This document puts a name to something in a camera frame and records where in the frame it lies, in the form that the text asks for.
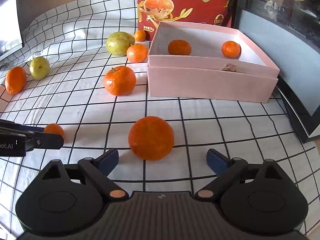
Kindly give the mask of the large orange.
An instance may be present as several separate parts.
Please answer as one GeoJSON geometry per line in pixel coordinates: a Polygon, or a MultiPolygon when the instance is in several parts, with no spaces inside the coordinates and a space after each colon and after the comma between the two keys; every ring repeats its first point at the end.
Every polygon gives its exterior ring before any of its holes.
{"type": "Polygon", "coordinates": [[[19,93],[27,83],[27,75],[25,70],[17,66],[8,71],[5,77],[5,87],[9,94],[15,95],[19,93]]]}

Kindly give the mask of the yellow-green apple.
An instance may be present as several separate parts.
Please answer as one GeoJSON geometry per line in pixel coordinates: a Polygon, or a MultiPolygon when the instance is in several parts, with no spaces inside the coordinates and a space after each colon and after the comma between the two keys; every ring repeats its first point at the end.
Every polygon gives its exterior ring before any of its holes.
{"type": "Polygon", "coordinates": [[[35,80],[44,79],[50,72],[49,61],[41,56],[32,59],[29,66],[29,72],[35,80]]]}

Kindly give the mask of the small tangerine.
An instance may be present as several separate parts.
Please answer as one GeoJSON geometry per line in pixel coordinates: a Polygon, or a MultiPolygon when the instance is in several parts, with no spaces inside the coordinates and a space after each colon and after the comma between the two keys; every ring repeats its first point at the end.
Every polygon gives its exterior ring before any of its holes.
{"type": "Polygon", "coordinates": [[[60,125],[55,124],[55,123],[48,124],[44,128],[43,132],[44,133],[49,133],[49,134],[58,134],[63,139],[65,138],[65,132],[64,132],[63,128],[60,125]]]}

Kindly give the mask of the tangerine beside pear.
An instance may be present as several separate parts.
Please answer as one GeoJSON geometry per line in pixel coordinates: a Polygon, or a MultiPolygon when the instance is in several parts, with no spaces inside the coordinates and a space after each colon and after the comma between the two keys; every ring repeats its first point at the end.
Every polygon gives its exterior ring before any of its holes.
{"type": "Polygon", "coordinates": [[[143,44],[134,44],[127,49],[126,55],[129,61],[140,63],[148,57],[148,49],[143,44]]]}

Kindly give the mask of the black framed appliance right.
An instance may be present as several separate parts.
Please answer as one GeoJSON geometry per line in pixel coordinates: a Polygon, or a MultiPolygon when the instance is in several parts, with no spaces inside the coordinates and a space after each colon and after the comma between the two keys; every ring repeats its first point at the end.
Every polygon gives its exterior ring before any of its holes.
{"type": "Polygon", "coordinates": [[[280,91],[302,142],[319,138],[319,0],[236,0],[233,26],[280,69],[280,91]]]}

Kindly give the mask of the tiny kumquat by bag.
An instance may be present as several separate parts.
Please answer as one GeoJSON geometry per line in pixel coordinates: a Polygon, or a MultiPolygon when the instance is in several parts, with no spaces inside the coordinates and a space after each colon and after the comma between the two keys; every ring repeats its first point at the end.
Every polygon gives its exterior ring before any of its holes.
{"type": "Polygon", "coordinates": [[[136,42],[143,42],[146,40],[146,32],[144,30],[138,30],[134,34],[136,42]]]}

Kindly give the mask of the pink cardboard box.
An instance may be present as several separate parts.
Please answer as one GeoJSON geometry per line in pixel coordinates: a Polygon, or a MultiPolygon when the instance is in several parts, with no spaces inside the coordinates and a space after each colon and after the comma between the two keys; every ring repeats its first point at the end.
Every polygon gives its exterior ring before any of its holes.
{"type": "Polygon", "coordinates": [[[267,102],[279,68],[238,29],[191,22],[161,22],[148,54],[151,96],[267,102]],[[168,44],[185,40],[190,55],[170,55],[168,44]],[[237,59],[223,55],[226,41],[241,46],[237,59]]]}

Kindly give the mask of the medium tangerine with leaf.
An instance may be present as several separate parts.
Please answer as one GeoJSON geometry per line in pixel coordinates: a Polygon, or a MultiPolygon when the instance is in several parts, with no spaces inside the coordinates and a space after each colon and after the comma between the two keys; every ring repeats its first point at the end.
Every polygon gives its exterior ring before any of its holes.
{"type": "Polygon", "coordinates": [[[114,67],[103,77],[103,85],[106,91],[114,96],[126,96],[133,92],[136,76],[127,66],[114,67]]]}

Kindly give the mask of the black monitor left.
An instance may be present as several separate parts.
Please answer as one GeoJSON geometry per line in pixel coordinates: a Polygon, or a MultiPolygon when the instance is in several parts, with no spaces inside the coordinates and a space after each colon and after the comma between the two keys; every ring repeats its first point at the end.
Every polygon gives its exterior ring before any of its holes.
{"type": "Polygon", "coordinates": [[[1,60],[23,48],[17,0],[0,0],[0,42],[1,60]]]}

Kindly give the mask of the red snack bag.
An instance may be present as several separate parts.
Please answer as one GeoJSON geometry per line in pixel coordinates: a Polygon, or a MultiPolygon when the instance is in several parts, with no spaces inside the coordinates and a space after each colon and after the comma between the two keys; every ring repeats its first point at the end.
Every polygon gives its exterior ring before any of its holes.
{"type": "Polygon", "coordinates": [[[229,27],[233,0],[138,0],[138,28],[151,41],[160,22],[194,22],[229,27]]]}

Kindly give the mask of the white black grid tablecloth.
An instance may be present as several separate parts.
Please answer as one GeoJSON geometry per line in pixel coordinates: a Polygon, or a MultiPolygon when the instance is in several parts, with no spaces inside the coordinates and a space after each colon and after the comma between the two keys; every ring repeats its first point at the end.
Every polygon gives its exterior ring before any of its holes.
{"type": "Polygon", "coordinates": [[[59,150],[35,149],[1,157],[1,227],[22,233],[15,205],[53,159],[64,164],[119,151],[110,174],[127,192],[196,192],[214,178],[206,153],[215,148],[249,163],[273,159],[304,194],[309,213],[301,232],[319,230],[319,148],[301,142],[280,94],[268,102],[153,97],[147,64],[111,55],[106,39],[137,29],[137,0],[77,0],[35,18],[23,32],[24,47],[1,61],[1,81],[14,67],[28,70],[41,56],[50,64],[42,80],[27,76],[15,95],[1,86],[1,118],[64,131],[59,150]]]}

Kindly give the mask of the green pear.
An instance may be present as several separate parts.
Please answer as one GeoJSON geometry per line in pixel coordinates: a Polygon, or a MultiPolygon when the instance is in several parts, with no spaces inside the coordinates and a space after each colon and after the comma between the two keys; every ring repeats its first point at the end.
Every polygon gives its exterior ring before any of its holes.
{"type": "Polygon", "coordinates": [[[106,48],[112,55],[124,56],[127,49],[134,44],[135,38],[131,34],[118,31],[109,35],[106,41],[106,48]]]}

